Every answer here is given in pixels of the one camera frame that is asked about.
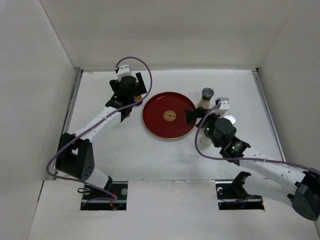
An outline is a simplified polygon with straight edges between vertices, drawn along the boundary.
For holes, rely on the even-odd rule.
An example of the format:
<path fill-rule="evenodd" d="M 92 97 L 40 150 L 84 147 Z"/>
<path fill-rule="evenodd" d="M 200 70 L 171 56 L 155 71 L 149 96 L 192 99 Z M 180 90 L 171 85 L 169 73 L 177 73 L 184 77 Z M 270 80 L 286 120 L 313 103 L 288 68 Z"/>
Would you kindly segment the red lid sauce jar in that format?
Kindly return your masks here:
<path fill-rule="evenodd" d="M 137 95 L 135 97 L 135 102 L 139 102 L 142 98 L 143 98 L 142 95 Z"/>

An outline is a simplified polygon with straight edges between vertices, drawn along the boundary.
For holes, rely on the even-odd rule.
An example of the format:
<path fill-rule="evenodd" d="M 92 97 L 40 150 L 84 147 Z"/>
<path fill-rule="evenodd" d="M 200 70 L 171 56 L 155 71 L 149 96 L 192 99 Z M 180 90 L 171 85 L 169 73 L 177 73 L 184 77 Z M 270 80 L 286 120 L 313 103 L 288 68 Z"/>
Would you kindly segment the grey lid white shaker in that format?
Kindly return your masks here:
<path fill-rule="evenodd" d="M 214 90 L 209 87 L 205 87 L 201 91 L 201 99 L 198 103 L 198 107 L 209 109 L 211 105 L 211 99 L 214 96 Z"/>

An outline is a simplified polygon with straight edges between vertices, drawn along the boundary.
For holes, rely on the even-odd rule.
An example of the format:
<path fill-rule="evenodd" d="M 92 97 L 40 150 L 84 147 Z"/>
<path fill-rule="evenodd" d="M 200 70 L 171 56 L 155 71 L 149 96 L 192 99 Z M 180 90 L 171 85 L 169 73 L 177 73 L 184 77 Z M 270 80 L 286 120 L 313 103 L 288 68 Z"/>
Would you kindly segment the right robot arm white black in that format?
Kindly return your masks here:
<path fill-rule="evenodd" d="M 236 136 L 232 122 L 211 109 L 198 107 L 185 110 L 187 124 L 199 119 L 196 127 L 214 147 L 220 149 L 220 159 L 259 173 L 262 179 L 247 179 L 250 172 L 241 172 L 232 183 L 232 192 L 238 198 L 247 195 L 265 196 L 293 208 L 300 216 L 317 221 L 320 216 L 320 172 L 297 163 L 269 159 Z"/>

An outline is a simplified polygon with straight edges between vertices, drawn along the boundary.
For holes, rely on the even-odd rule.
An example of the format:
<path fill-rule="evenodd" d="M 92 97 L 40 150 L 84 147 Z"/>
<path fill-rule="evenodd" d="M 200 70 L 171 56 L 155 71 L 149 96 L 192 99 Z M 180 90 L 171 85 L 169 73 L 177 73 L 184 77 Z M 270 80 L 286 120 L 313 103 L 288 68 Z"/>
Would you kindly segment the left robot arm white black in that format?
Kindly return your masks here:
<path fill-rule="evenodd" d="M 103 110 L 87 125 L 75 133 L 64 133 L 59 140 L 55 168 L 78 182 L 95 187 L 100 199 L 112 195 L 113 180 L 95 166 L 94 141 L 106 135 L 114 126 L 122 123 L 134 105 L 140 103 L 138 97 L 147 89 L 140 72 L 118 73 L 118 79 L 110 80 L 113 95 Z"/>

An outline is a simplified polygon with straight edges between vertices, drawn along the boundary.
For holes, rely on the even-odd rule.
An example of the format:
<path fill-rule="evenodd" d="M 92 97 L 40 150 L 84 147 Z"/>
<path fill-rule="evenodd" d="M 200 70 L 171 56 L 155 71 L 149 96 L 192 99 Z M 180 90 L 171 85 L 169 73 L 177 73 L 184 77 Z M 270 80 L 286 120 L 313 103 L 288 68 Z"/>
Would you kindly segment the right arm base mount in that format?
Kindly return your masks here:
<path fill-rule="evenodd" d="M 234 179 L 215 182 L 218 208 L 221 211 L 231 210 L 264 210 L 263 198 L 250 195 L 244 189 L 245 180 L 251 176 L 241 171 Z"/>

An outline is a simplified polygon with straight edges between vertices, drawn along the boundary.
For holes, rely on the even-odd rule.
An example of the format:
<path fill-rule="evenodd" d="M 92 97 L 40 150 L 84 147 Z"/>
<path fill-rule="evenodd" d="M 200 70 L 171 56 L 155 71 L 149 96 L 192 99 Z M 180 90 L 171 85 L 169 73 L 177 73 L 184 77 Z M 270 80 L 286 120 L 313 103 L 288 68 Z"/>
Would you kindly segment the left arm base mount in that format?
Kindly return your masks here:
<path fill-rule="evenodd" d="M 125 211 L 127 209 L 128 182 L 114 181 L 109 190 L 112 195 L 92 186 L 78 188 L 81 211 Z"/>

